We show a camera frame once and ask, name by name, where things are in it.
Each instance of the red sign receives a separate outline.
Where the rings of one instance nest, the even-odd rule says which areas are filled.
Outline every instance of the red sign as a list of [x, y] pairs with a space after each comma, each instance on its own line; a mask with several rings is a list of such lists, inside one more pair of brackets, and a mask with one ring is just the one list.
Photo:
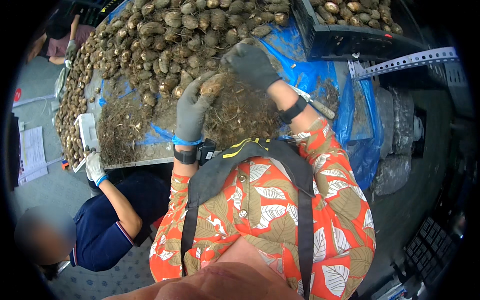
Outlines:
[[18, 101], [20, 100], [20, 96], [22, 95], [22, 89], [21, 88], [17, 88], [17, 90], [15, 91], [15, 97], [13, 98], [14, 101]]

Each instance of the orange floral blouse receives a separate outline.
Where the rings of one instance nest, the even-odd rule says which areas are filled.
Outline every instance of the orange floral blouse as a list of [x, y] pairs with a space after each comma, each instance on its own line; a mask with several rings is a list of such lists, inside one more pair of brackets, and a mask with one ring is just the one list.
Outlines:
[[[323, 118], [294, 138], [312, 165], [313, 268], [311, 299], [348, 299], [367, 274], [375, 250], [369, 205], [348, 156]], [[180, 239], [190, 178], [172, 175], [171, 196], [150, 250], [155, 281], [181, 277]], [[240, 236], [303, 296], [297, 240], [298, 189], [280, 162], [252, 157], [230, 172], [221, 192], [198, 209], [193, 247], [185, 253], [191, 275], [215, 262]]]

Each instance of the black apron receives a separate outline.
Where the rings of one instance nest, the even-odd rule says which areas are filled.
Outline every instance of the black apron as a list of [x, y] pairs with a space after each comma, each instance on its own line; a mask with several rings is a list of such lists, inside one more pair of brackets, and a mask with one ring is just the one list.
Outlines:
[[187, 211], [183, 224], [180, 254], [182, 275], [186, 276], [183, 257], [192, 248], [197, 228], [198, 207], [215, 197], [230, 174], [241, 161], [254, 156], [271, 157], [282, 163], [292, 183], [299, 189], [298, 195], [298, 248], [300, 274], [304, 299], [310, 296], [310, 275], [313, 265], [313, 192], [312, 167], [295, 153], [287, 143], [270, 139], [246, 139], [218, 154], [200, 168], [188, 183]]

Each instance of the paper sheet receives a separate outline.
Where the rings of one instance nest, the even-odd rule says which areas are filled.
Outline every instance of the paper sheet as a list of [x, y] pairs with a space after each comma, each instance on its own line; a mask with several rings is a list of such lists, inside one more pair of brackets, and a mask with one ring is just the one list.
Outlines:
[[23, 185], [35, 178], [48, 174], [45, 163], [42, 127], [21, 132], [18, 184]]

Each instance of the knife handle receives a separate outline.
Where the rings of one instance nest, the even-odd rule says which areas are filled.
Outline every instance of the knife handle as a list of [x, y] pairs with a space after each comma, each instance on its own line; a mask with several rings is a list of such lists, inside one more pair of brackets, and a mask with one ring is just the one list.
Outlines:
[[335, 113], [319, 101], [311, 99], [310, 104], [319, 112], [323, 113], [330, 120], [333, 120], [333, 118], [335, 118]]

